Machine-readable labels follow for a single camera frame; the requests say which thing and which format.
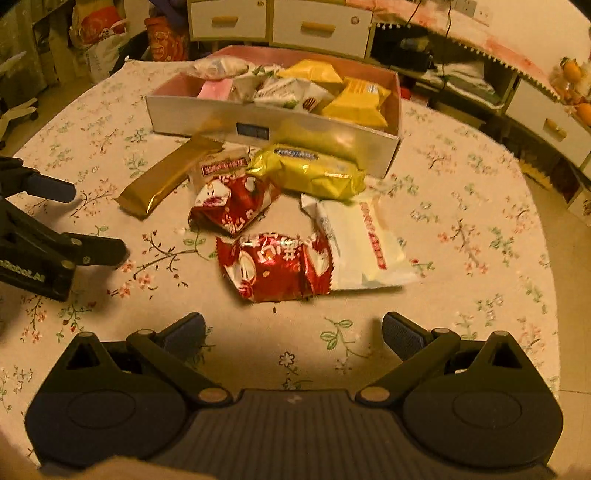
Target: floor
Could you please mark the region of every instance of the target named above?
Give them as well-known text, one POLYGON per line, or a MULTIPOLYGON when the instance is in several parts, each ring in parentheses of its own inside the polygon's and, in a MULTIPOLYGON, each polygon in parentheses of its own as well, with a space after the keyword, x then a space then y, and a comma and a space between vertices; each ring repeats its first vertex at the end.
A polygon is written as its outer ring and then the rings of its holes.
MULTIPOLYGON (((13 155, 55 114, 90 88, 85 79, 39 95, 39 118, 17 124, 3 155, 13 155)), ((528 180, 544 227, 558 301, 564 430, 550 465, 563 478, 591 480, 591 229, 566 210, 556 192, 528 180)))

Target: pink snack package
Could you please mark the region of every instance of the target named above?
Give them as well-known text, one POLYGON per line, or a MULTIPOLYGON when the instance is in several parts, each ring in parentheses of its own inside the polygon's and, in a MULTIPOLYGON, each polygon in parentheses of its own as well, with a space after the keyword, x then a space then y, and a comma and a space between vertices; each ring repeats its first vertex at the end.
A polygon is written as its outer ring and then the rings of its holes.
POLYGON ((232 79, 208 80, 203 84, 197 98, 207 100, 227 100, 232 91, 232 79))

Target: orange fruit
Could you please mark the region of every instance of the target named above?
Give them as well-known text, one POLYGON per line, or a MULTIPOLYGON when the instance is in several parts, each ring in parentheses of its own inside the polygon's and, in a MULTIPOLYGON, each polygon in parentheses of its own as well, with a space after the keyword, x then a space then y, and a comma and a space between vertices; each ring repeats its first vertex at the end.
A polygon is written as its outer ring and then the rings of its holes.
POLYGON ((570 83, 577 83, 583 78, 583 72, 576 60, 564 58, 560 63, 564 78, 570 83))
POLYGON ((580 103, 577 105, 577 115, 585 125, 591 126, 591 105, 580 103))

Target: pink flower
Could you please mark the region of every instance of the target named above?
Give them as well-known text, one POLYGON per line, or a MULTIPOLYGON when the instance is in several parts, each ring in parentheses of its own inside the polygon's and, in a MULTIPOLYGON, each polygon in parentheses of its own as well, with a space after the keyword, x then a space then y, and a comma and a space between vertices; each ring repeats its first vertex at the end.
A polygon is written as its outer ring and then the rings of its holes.
POLYGON ((139 287, 143 290, 146 286, 148 286, 152 283, 153 279, 154 279, 154 277, 152 275, 150 275, 149 273, 146 273, 146 275, 139 276, 137 278, 139 287))
POLYGON ((129 289, 129 282, 125 282, 123 285, 121 285, 121 288, 119 289, 119 297, 125 298, 129 297, 130 295, 131 290, 129 289))
POLYGON ((129 273, 131 272, 135 267, 135 262, 132 260, 128 260, 127 262, 125 262, 122 266, 121 266, 121 271, 123 273, 129 273))

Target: snack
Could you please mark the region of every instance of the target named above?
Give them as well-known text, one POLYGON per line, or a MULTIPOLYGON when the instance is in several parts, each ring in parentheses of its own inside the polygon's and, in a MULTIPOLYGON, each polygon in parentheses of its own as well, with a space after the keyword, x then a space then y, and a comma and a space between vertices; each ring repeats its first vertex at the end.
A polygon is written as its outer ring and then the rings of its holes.
POLYGON ((232 79, 234 86, 232 99, 252 102, 256 91, 267 79, 275 76, 279 70, 281 70, 279 65, 257 66, 242 75, 234 77, 232 79))
POLYGON ((208 80, 203 84, 197 98, 207 100, 228 100, 232 88, 232 79, 208 80))
POLYGON ((326 237, 302 242, 278 233, 217 239, 217 260, 240 295, 250 301, 282 301, 327 294, 332 262, 326 237))
POLYGON ((204 80, 222 80, 248 72, 252 64, 237 57, 220 55, 196 60, 187 74, 204 80))
POLYGON ((199 192, 189 221, 203 216, 236 236, 279 196, 269 180, 247 175, 222 175, 199 192))
POLYGON ((317 106, 326 105, 334 98, 326 89, 308 80, 269 78, 254 94, 253 100, 260 105, 311 112, 317 106))
POLYGON ((364 194, 343 203, 302 195, 301 206, 328 239, 331 291, 395 287, 418 280, 380 211, 379 196, 364 194))
POLYGON ((218 152, 223 143, 195 135, 170 155, 142 173, 124 191, 117 203, 128 213, 146 218, 176 187, 187 178, 195 162, 206 155, 218 152))
POLYGON ((299 78, 318 83, 323 87, 342 85, 343 79, 328 62, 318 60, 302 60, 288 69, 277 73, 280 78, 299 78))
POLYGON ((355 164, 289 145, 262 150, 246 172, 320 198, 345 200, 365 190, 365 172, 355 164))
POLYGON ((380 109, 390 90, 377 83, 345 78, 345 89, 322 110, 322 116, 365 127, 383 128, 388 122, 380 109))
POLYGON ((249 147, 235 146, 200 158, 189 170, 195 194, 220 175, 244 175, 249 161, 248 151, 249 147))

